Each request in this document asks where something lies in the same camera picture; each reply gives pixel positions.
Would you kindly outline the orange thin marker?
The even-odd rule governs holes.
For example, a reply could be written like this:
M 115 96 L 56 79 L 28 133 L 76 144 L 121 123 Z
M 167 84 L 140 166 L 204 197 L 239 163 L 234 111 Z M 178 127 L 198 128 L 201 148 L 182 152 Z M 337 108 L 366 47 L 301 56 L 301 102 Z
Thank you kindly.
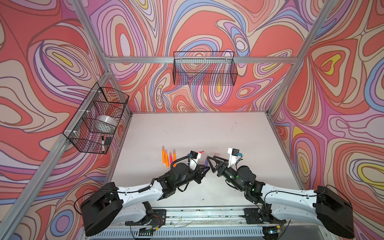
M 177 157 L 176 157 L 176 149 L 173 149 L 173 161 L 176 161 Z

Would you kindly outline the orange highlighter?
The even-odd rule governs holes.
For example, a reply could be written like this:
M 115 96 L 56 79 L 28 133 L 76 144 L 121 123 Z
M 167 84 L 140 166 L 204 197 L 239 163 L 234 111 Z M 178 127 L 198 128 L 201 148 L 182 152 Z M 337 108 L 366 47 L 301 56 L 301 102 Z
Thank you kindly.
M 165 162 L 166 162 L 167 168 L 169 168 L 170 167 L 170 161 L 169 161 L 169 154 L 168 154 L 167 150 L 165 150 Z
M 165 151 L 165 146 L 162 146 L 162 160 L 163 164 L 166 164 L 166 151 Z

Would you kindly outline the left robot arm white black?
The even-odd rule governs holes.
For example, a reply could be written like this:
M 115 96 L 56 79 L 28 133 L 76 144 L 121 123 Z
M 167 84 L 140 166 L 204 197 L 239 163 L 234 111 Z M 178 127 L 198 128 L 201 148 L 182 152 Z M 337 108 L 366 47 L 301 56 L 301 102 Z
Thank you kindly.
M 167 199 L 189 183 L 200 184 L 209 166 L 198 164 L 201 154 L 190 154 L 174 161 L 170 170 L 153 178 L 149 184 L 134 187 L 117 187 L 114 182 L 86 194 L 79 212 L 83 219 L 85 235 L 91 237 L 107 229 L 111 224 L 148 224 L 157 219 L 150 205 L 151 201 Z

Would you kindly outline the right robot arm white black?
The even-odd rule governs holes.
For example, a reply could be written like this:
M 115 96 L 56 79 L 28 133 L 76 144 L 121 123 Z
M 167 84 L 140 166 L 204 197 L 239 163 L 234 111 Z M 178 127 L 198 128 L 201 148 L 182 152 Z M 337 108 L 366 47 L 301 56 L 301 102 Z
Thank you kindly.
M 353 206 L 350 201 L 325 186 L 315 190 L 280 188 L 256 180 L 248 166 L 234 169 L 229 160 L 207 157 L 213 173 L 224 177 L 230 187 L 244 194 L 247 201 L 261 204 L 259 216 L 263 222 L 294 220 L 322 226 L 332 234 L 355 237 Z

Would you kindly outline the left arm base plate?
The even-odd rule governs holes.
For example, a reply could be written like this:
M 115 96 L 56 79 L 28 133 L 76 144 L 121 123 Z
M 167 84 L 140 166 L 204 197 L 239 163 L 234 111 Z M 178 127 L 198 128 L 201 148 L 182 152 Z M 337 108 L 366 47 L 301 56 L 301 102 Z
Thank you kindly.
M 128 220 L 126 226 L 151 226 L 161 227 L 166 223 L 167 210 L 153 209 L 149 202 L 130 206 L 126 209 Z

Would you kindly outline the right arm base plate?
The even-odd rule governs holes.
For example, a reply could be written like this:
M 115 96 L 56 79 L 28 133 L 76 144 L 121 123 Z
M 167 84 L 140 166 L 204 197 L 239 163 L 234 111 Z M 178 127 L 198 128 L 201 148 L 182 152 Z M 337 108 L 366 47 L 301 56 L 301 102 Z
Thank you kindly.
M 286 220 L 278 220 L 272 215 L 264 214 L 258 208 L 244 208 L 244 215 L 247 224 L 278 224 L 283 226 L 287 223 Z

